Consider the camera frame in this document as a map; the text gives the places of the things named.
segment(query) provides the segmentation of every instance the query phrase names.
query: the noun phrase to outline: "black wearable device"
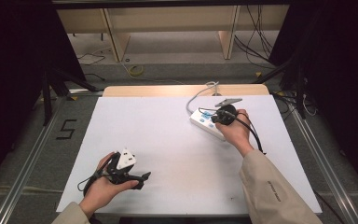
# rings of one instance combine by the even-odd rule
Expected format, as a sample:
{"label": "black wearable device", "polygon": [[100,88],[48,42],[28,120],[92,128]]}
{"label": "black wearable device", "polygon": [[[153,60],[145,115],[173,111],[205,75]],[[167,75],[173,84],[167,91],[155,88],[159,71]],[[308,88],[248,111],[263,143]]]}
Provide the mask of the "black wearable device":
{"label": "black wearable device", "polygon": [[219,122],[224,125],[230,125],[237,115],[237,109],[234,105],[224,105],[216,111],[216,115],[211,116],[211,120],[213,123]]}

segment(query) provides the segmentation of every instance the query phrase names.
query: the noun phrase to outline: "white power strip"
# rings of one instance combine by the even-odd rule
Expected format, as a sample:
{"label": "white power strip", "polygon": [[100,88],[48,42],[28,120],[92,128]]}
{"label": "white power strip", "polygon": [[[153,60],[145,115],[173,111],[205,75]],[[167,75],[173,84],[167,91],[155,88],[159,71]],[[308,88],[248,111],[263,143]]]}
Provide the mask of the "white power strip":
{"label": "white power strip", "polygon": [[214,123],[211,120],[212,114],[204,111],[200,112],[199,110],[194,111],[194,113],[190,116],[190,121],[199,126],[201,129],[207,131],[208,133],[213,134],[218,137],[222,141],[226,141],[223,134],[216,128]]}

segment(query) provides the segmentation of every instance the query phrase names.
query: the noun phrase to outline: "jacket sleeve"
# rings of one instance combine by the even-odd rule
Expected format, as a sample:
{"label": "jacket sleeve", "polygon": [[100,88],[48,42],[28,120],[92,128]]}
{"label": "jacket sleeve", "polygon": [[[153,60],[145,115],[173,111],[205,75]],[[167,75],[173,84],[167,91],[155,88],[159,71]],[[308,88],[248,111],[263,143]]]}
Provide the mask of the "jacket sleeve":
{"label": "jacket sleeve", "polygon": [[246,154],[240,176],[252,223],[322,223],[260,151]]}
{"label": "jacket sleeve", "polygon": [[77,203],[68,206],[54,219],[52,224],[90,224],[86,215]]}

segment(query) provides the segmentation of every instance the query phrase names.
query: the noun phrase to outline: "floor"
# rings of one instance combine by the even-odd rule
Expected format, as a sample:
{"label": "floor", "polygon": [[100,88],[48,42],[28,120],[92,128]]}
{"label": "floor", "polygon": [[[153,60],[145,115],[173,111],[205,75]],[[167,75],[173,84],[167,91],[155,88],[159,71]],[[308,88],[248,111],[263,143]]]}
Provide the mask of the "floor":
{"label": "floor", "polygon": [[[277,34],[277,32],[266,32],[266,37],[271,45],[273,45]],[[237,33],[239,39],[245,43],[251,35],[251,32]],[[111,77],[111,73],[104,72],[108,67],[117,69],[117,74],[125,76],[126,71],[123,65],[127,67],[145,66],[146,72],[148,72],[145,73],[145,76],[149,75],[155,80],[158,78],[172,79],[172,69],[177,69],[181,65],[185,67],[183,71],[193,73],[191,76],[196,76],[197,73],[205,72],[205,70],[215,73],[216,69],[220,69],[219,72],[232,73],[231,75],[234,77],[238,73],[238,66],[250,65],[250,61],[270,66],[253,56],[250,56],[249,60],[238,46],[234,46],[230,60],[223,59],[216,32],[132,34],[123,63],[116,63],[113,60],[107,36],[103,40],[101,40],[101,34],[68,36],[77,57],[80,58],[79,62],[83,64],[82,68],[85,73],[95,73],[104,78],[124,79],[119,75]],[[250,47],[260,54],[264,53],[259,39],[254,38]],[[254,79],[256,72],[265,74],[268,71],[267,68],[251,66],[252,69],[247,74],[249,79],[246,80]],[[276,77],[266,83],[270,91],[279,90],[279,78]],[[190,79],[187,77],[181,81],[190,82]],[[88,77],[88,80],[90,83],[103,83],[97,77]],[[68,83],[68,87],[79,89],[72,83]],[[29,173],[23,180],[22,188],[19,189],[18,198],[11,198],[14,203],[8,207],[11,210],[8,210],[7,223],[50,223],[57,216],[55,207],[60,201],[67,176],[76,159],[76,150],[79,149],[87,130],[92,116],[92,106],[95,105],[99,95],[79,94],[76,97],[76,100],[58,98],[55,101],[57,121],[47,127],[42,125],[43,102],[36,102],[34,111],[24,126],[21,137],[16,142],[16,149],[9,153],[3,162],[0,168],[0,211],[4,210],[3,206],[6,204],[7,195],[19,181],[19,174],[24,172],[23,164],[29,160],[30,155],[35,157],[34,163],[27,167]],[[337,211],[337,215],[345,220],[345,223],[358,223],[358,176],[346,158],[339,152],[339,146],[329,132],[323,115],[311,116],[308,114],[304,121],[297,118],[296,111],[290,106],[286,108],[286,104],[282,101],[277,100],[277,106],[282,111],[282,119],[312,187],[326,201],[323,203],[321,200],[324,210],[320,215],[321,220],[324,223],[339,223],[337,216],[328,208],[329,204]],[[76,122],[69,124],[74,125],[73,128],[76,128],[76,132],[74,132],[71,141],[64,143],[57,141],[56,138],[62,135],[62,122],[66,119],[76,119]],[[41,139],[41,133],[46,133],[48,137]],[[325,161],[321,163],[320,160],[315,159],[316,157],[327,160],[327,168],[323,168],[326,164]],[[118,217],[109,215],[100,215],[99,219],[103,223],[117,223],[118,221]]]}

